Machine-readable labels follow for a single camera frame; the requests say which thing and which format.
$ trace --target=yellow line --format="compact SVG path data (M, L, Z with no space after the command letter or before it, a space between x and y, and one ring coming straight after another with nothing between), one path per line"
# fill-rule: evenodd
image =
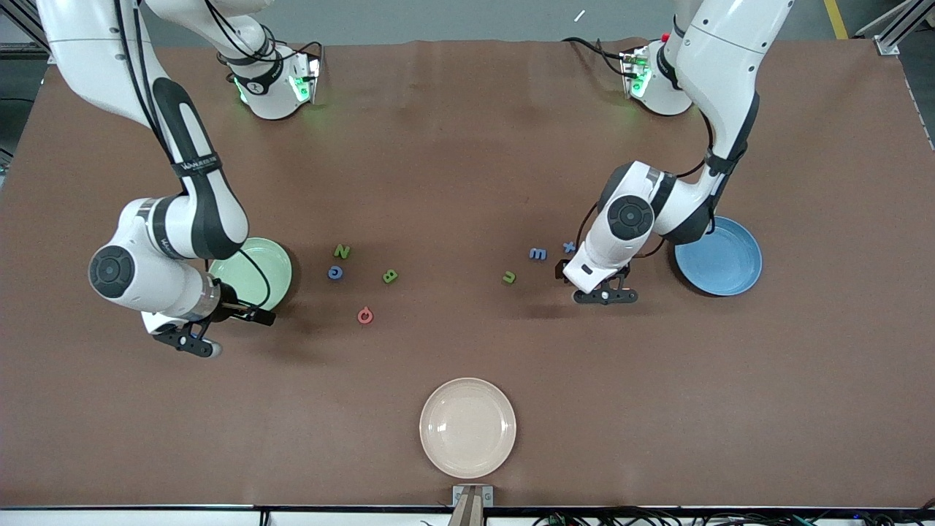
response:
M841 10L838 9L838 2L825 0L825 9L827 10L827 17L831 20L831 27L834 28L834 37L838 40L847 40L847 28L844 27L844 20L841 18Z

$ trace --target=table surface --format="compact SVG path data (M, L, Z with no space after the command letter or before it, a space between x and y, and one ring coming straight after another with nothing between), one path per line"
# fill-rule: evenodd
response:
M178 184L149 130L51 68L0 197L0 504L448 502L457 481L418 422L461 376L517 414L482 479L499 504L935 493L935 156L899 60L868 41L777 42L762 65L719 209L759 240L759 283L701 295L667 249L633 265L640 301L614 307L570 302L562 242L615 167L694 166L696 110L649 114L569 44L414 42L328 50L320 104L263 122L213 51L159 55L252 235L290 251L293 290L273 328L212 327L216 360L98 298L87 263L120 209Z

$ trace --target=green plate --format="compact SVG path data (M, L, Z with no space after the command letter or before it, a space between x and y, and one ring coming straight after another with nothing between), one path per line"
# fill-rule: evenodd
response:
M269 280L269 300L260 307L267 310L275 308L292 282L292 261L289 255L276 242L264 238L247 238L240 250L250 255ZM231 285L240 300L258 304L266 296L263 278L240 252L227 259L215 259L208 272Z

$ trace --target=gray floor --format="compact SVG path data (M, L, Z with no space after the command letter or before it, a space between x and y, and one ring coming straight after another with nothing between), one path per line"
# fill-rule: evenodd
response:
M841 16L853 33L899 0L848 0ZM584 10L584 14L574 19ZM157 46L207 46L195 34L144 14ZM560 40L564 37L658 37L671 27L670 2L658 0L278 0L256 18L290 42L324 45L393 44L411 40ZM0 19L0 41L10 41ZM798 0L779 38L830 39L834 31L823 0ZM900 44L906 76L923 117L935 123L935 31ZM34 98L45 64L0 60L0 97ZM15 153L29 105L0 101L0 147Z

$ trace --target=black circular joint cap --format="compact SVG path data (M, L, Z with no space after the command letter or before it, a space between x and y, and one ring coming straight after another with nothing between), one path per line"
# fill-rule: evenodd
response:
M136 267L126 249L116 245L97 251L88 266L91 286L105 298L119 298L130 286Z
M607 210L607 221L614 236L624 241L635 240L653 227L653 208L641 197L619 197Z

